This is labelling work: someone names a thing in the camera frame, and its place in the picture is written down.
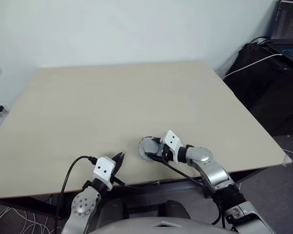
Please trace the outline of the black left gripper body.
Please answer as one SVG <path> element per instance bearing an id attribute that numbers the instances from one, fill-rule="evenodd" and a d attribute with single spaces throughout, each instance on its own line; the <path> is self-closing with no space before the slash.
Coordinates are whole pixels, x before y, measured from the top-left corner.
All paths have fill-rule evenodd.
<path id="1" fill-rule="evenodd" d="M 117 183 L 120 186 L 125 186 L 126 183 L 116 177 L 117 172 L 118 172 L 118 169 L 114 169 L 113 173 L 111 174 L 111 184 Z"/>

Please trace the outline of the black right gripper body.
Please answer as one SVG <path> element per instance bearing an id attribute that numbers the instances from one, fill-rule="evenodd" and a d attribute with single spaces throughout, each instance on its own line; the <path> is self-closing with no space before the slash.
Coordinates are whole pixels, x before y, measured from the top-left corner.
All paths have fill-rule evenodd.
<path id="1" fill-rule="evenodd" d="M 173 153 L 170 148 L 164 144 L 160 138 L 156 138 L 156 143 L 158 144 L 159 151 L 157 153 L 158 157 L 160 158 L 161 163 L 168 163 L 173 161 Z"/>

